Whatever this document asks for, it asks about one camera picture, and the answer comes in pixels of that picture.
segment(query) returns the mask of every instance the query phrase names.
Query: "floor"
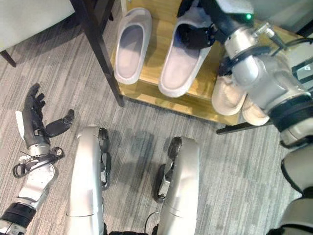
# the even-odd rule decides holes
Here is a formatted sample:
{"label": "floor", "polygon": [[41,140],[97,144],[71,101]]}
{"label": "floor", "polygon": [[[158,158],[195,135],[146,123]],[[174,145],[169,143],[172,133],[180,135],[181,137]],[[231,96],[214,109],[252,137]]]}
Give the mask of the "floor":
{"label": "floor", "polygon": [[[116,43],[121,18],[103,34],[108,51]],[[15,122],[27,90],[35,82],[46,95],[44,123],[75,110],[74,125],[52,139],[64,149],[58,161],[59,178],[35,219],[30,235],[64,232],[67,194],[79,130],[97,124],[111,139],[111,187],[103,193],[109,231],[142,232],[147,216],[160,211],[152,198],[153,183],[174,136],[194,138],[201,146],[200,197],[197,235],[263,235],[278,225],[287,204],[298,196],[280,171],[287,151],[279,145],[272,127],[218,136],[222,125],[125,99],[120,108],[80,26],[64,29],[65,22],[8,49],[17,62],[13,68],[0,59],[0,212],[18,195],[25,179],[11,173],[19,152],[26,151]],[[151,233],[159,217],[148,223]]]}

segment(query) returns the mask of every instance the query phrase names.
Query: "chair leg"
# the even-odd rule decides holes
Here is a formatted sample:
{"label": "chair leg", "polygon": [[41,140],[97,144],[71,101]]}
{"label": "chair leg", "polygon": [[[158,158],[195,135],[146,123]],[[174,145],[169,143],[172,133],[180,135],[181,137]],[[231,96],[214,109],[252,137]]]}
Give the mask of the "chair leg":
{"label": "chair leg", "polygon": [[16,67],[15,61],[12,59],[12,57],[9,55],[9,53],[6,50],[3,50],[0,52],[2,57],[13,67]]}

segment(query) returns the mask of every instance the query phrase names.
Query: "wooden shoe rack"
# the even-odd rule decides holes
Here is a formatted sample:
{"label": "wooden shoe rack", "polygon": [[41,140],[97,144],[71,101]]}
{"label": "wooden shoe rack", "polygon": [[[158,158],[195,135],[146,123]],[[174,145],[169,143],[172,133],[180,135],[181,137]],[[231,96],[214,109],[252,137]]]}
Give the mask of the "wooden shoe rack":
{"label": "wooden shoe rack", "polygon": [[[172,40],[180,2],[181,0],[121,0],[124,14],[132,8],[144,7],[150,11],[153,18],[151,39],[140,78],[133,85],[119,84],[121,92],[127,97],[180,113],[235,125],[238,123],[238,114],[220,115],[215,112],[211,104],[218,67],[224,54],[224,48],[218,42],[213,45],[187,94],[179,98],[169,98],[158,90],[158,80]],[[299,37],[278,27],[274,29],[285,42]],[[266,37],[262,37],[260,41],[264,45],[275,47]],[[115,52],[111,58],[113,65],[114,60]]]}

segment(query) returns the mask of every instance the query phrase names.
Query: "white slipper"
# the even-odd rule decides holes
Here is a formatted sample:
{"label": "white slipper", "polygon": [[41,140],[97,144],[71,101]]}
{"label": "white slipper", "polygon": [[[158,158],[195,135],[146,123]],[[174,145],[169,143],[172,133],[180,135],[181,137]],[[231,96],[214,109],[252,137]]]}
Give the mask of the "white slipper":
{"label": "white slipper", "polygon": [[191,7],[177,19],[158,85],[159,90],[169,97],[179,97],[189,90],[211,49],[210,47],[201,50],[187,49],[177,32],[181,24],[203,28],[211,25],[211,19],[205,14],[203,8],[198,7]]}
{"label": "white slipper", "polygon": [[114,68],[117,81],[133,84],[139,79],[151,29],[151,14],[145,8],[134,8],[122,18],[118,28]]}
{"label": "white slipper", "polygon": [[228,116],[238,113],[246,93],[231,81],[231,75],[218,76],[212,94],[212,106],[219,114]]}
{"label": "white slipper", "polygon": [[269,116],[267,116],[262,109],[247,96],[243,108],[243,117],[244,119],[254,126],[262,126],[269,120]]}

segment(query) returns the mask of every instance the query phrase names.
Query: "metal bracket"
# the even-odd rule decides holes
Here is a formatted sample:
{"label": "metal bracket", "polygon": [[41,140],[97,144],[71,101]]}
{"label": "metal bracket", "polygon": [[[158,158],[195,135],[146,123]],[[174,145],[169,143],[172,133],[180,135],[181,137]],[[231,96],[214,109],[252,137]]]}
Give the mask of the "metal bracket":
{"label": "metal bracket", "polygon": [[47,197],[49,186],[57,178],[58,171],[52,164],[43,165],[29,173],[26,184],[15,202],[38,209]]}

